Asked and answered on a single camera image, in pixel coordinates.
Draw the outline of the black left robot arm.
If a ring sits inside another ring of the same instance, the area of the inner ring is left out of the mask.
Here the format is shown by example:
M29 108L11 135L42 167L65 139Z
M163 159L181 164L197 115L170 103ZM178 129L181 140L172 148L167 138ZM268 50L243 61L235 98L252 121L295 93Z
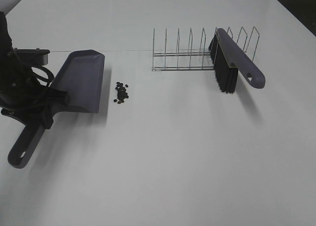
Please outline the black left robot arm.
M54 105L67 106L67 92L50 87L53 73L44 67L49 50L24 50L12 47L5 14L0 14L0 106L1 113L29 125L45 129L53 124Z

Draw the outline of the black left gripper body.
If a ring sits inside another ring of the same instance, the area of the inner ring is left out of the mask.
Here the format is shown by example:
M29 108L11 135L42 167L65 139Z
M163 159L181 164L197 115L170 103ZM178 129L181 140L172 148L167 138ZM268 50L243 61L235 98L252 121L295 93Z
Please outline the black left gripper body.
M53 107L67 105L67 92L51 87L53 73L45 66L22 62L14 50L0 56L1 114L24 125L53 124Z

